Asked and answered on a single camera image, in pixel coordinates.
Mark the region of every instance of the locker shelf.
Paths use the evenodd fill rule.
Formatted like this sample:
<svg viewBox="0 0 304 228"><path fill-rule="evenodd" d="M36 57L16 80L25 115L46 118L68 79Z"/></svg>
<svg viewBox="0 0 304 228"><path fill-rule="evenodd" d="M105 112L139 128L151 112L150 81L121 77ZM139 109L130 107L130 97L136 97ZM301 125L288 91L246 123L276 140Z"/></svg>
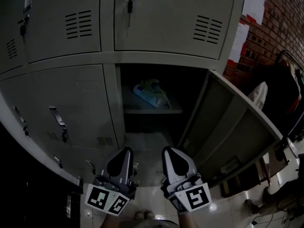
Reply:
<svg viewBox="0 0 304 228"><path fill-rule="evenodd" d="M130 87L122 86L123 95L123 113L125 114L180 114L181 106L170 92L166 92L171 103L171 109L164 106L163 108L155 108L149 103L142 100L134 94Z"/></svg>

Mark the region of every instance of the white paper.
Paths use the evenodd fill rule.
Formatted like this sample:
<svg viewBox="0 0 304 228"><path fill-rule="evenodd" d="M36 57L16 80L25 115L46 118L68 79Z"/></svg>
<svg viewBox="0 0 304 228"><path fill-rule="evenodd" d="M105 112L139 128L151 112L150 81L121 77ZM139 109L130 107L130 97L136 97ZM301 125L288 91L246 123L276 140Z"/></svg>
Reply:
<svg viewBox="0 0 304 228"><path fill-rule="evenodd" d="M239 23L237 29L238 30L236 33L236 37L234 38L233 46L229 56L229 59L234 61L235 63L238 63L241 57L243 44L246 41L249 32L249 25Z"/></svg>
<svg viewBox="0 0 304 228"><path fill-rule="evenodd" d="M266 0L245 0L242 14L251 16L259 25L262 25L265 1Z"/></svg>

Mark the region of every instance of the tile floor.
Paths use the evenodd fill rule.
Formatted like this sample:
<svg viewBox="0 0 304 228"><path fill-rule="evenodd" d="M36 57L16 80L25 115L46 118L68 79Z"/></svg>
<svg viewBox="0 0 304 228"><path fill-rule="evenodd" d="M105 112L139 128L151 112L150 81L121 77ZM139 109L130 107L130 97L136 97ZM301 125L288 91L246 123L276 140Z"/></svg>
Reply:
<svg viewBox="0 0 304 228"><path fill-rule="evenodd" d="M277 176L271 179L270 192L274 193L287 181L297 178L298 168L297 160L292 156L289 149L285 150L287 159L290 159L289 165L283 169ZM207 207L193 212L194 218L199 228L253 228L251 221L255 216L250 217L244 208L244 201L252 199L256 204L262 204L262 192L267 186L267 182L261 185L239 193L230 198L222 198L220 187L216 186L210 189L212 203ZM84 184L84 193L86 193L87 184ZM81 198L81 228L99 228L105 219L105 214L84 204L85 195ZM160 187L139 187L136 192L135 200L130 201L123 210L121 216L123 220L132 219L134 213L138 210L151 210L157 219L168 219L178 224L177 211L168 202ZM283 212L276 213L273 221L267 228L300 228L304 224L304 216L295 219L289 224L287 221L282 224ZM271 215L259 217L255 228L266 228Z"/></svg>

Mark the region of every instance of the ventilation slots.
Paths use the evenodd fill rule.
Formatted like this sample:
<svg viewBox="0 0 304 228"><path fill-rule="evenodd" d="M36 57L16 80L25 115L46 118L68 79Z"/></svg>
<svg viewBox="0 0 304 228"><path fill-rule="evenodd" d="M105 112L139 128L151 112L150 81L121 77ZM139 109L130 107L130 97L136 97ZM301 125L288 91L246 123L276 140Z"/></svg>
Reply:
<svg viewBox="0 0 304 228"><path fill-rule="evenodd" d="M15 39L11 40L10 42L6 43L6 49L8 51L9 59L18 56Z"/></svg>
<svg viewBox="0 0 304 228"><path fill-rule="evenodd" d="M184 149L186 149L188 147L188 145L189 145L189 140L186 139L186 141L183 144Z"/></svg>
<svg viewBox="0 0 304 228"><path fill-rule="evenodd" d="M222 29L222 24L222 22L217 20L198 15L193 39L217 44Z"/></svg>
<svg viewBox="0 0 304 228"><path fill-rule="evenodd" d="M66 15L66 38L92 35L91 10Z"/></svg>
<svg viewBox="0 0 304 228"><path fill-rule="evenodd" d="M47 135L49 136L49 138L51 140L59 140L58 137L57 137L57 135L55 133L49 133L49 132L47 132Z"/></svg>
<svg viewBox="0 0 304 228"><path fill-rule="evenodd" d="M99 145L114 145L113 140L111 138L97 138Z"/></svg>

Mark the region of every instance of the brick wall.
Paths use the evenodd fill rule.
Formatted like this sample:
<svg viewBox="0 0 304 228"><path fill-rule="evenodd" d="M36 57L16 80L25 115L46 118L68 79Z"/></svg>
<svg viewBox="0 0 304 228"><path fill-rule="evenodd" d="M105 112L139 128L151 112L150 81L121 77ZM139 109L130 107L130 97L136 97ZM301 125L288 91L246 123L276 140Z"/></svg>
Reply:
<svg viewBox="0 0 304 228"><path fill-rule="evenodd" d="M246 50L239 63L226 66L224 77L245 94L255 75L283 49L304 67L304 0L267 0L262 25L243 15L241 20L250 26Z"/></svg>

